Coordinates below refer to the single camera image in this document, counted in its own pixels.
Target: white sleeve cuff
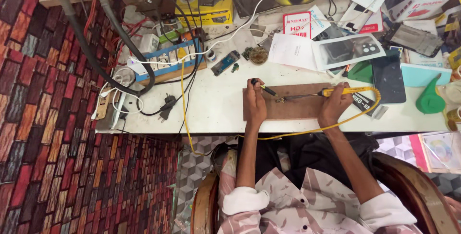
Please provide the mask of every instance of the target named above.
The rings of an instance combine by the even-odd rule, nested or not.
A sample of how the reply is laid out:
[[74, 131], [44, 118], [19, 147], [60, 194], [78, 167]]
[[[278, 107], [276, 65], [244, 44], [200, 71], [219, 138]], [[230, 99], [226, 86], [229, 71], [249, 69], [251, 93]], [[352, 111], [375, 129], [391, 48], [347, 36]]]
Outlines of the white sleeve cuff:
[[265, 190], [241, 186], [224, 196], [222, 211], [227, 215], [234, 215], [244, 211], [261, 210], [269, 204], [269, 194]]
[[416, 218], [390, 193], [383, 193], [360, 206], [359, 223], [371, 232], [398, 224], [414, 224]]

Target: hand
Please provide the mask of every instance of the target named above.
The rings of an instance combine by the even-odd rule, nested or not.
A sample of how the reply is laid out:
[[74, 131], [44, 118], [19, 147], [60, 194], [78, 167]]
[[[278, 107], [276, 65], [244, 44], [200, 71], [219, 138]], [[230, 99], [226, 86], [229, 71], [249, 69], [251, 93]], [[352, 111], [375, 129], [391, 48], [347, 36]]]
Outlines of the hand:
[[349, 83], [339, 83], [331, 93], [331, 96], [325, 99], [322, 110], [317, 118], [321, 128], [337, 124], [341, 114], [354, 101], [352, 94], [343, 95], [344, 88], [349, 88]]
[[262, 97], [261, 85], [264, 84], [261, 79], [256, 78], [258, 82], [255, 85], [251, 84], [251, 79], [247, 81], [247, 92], [243, 98], [245, 106], [250, 112], [250, 118], [247, 120], [247, 125], [257, 127], [261, 126], [262, 122], [267, 117], [266, 102]]
[[453, 198], [450, 198], [448, 196], [445, 196], [445, 200], [450, 205], [450, 209], [452, 210], [455, 217], [458, 220], [461, 220], [461, 203], [456, 200], [453, 200]]

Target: white desk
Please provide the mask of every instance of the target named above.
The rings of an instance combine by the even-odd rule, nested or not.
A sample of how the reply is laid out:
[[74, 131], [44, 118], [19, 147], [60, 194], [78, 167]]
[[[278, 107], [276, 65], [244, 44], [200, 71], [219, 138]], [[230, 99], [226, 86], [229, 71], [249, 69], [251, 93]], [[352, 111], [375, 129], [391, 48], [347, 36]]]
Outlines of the white desk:
[[[328, 5], [322, 3], [321, 0], [315, 3], [322, 12], [327, 12]], [[344, 11], [345, 9], [338, 10], [337, 15], [341, 17]], [[285, 9], [283, 12], [296, 11]], [[246, 19], [236, 18], [235, 20], [239, 25]], [[276, 27], [277, 25], [268, 25], [266, 31], [271, 31]], [[224, 25], [208, 26], [206, 28], [209, 33], [220, 32], [223, 29]], [[238, 32], [232, 40], [216, 45], [214, 50], [217, 60], [221, 60], [232, 50], [242, 53], [245, 47], [255, 47], [256, 42], [260, 42], [261, 39], [253, 37], [250, 31]], [[250, 61], [246, 61], [243, 57], [237, 63], [240, 65], [238, 71], [231, 73], [231, 68], [229, 68], [218, 77], [214, 76], [210, 70], [216, 63], [208, 63], [207, 69], [197, 72], [187, 111], [190, 133], [243, 132], [246, 122], [243, 121], [242, 88], [246, 87], [247, 79], [249, 78], [261, 78], [267, 86], [325, 82], [337, 84], [345, 79], [341, 77], [341, 73], [332, 79], [325, 73], [268, 62], [261, 66], [256, 66]], [[184, 87], [186, 87], [189, 80], [184, 81]], [[348, 80], [348, 82], [351, 87], [369, 85], [353, 80]], [[402, 104], [385, 104], [389, 109], [379, 120], [372, 119], [368, 115], [362, 115], [341, 125], [340, 128], [342, 131], [446, 131], [447, 128], [442, 113], [424, 115], [416, 109], [415, 102], [423, 89], [406, 87], [406, 102]], [[153, 113], [157, 111], [164, 105], [166, 93], [174, 95], [176, 98], [179, 97], [181, 95], [181, 84], [173, 83], [154, 86], [150, 92], [141, 97], [145, 103], [143, 112]], [[372, 92], [364, 92], [364, 95], [374, 99]], [[124, 105], [130, 111], [137, 110], [134, 97], [127, 97]], [[348, 119], [359, 112], [360, 110], [357, 107], [351, 105], [339, 121]], [[182, 116], [182, 100], [179, 100], [171, 110], [168, 120], [163, 123], [158, 120], [158, 115], [147, 117], [140, 113], [129, 114], [126, 119], [125, 131], [133, 133], [178, 133], [182, 124]], [[119, 121], [116, 129], [122, 129], [123, 124], [123, 121]], [[265, 121], [260, 132], [298, 132], [318, 128], [319, 125], [316, 119]], [[182, 128], [181, 133], [186, 133], [185, 127]]]

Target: yellow box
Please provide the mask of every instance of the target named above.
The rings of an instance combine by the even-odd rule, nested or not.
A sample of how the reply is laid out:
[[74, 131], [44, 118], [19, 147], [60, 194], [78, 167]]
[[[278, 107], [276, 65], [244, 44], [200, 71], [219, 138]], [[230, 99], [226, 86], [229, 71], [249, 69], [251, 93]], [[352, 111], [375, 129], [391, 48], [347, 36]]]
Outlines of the yellow box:
[[451, 68], [457, 69], [458, 66], [461, 66], [461, 47], [456, 48], [453, 52], [450, 53], [450, 56], [448, 56], [448, 63], [450, 63]]
[[[200, 26], [200, 18], [203, 25], [219, 25], [219, 24], [232, 24], [232, 17], [234, 14], [234, 5], [232, 0], [200, 0], [200, 16], [198, 11], [198, 0], [189, 0], [192, 15], [190, 13], [187, 0], [176, 0], [177, 5], [186, 14], [187, 20], [191, 25], [195, 22]], [[181, 21], [183, 27], [187, 27], [185, 17], [176, 8], [175, 14]]]

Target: brick pattern wall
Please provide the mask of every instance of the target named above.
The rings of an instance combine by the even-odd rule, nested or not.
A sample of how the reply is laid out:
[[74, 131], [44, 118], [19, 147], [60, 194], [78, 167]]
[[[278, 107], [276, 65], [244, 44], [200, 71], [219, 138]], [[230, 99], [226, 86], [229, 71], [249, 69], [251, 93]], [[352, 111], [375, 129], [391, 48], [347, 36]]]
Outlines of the brick pattern wall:
[[[107, 66], [114, 33], [96, 11], [89, 41]], [[169, 231], [178, 144], [95, 134], [103, 83], [60, 6], [0, 0], [0, 233]]]

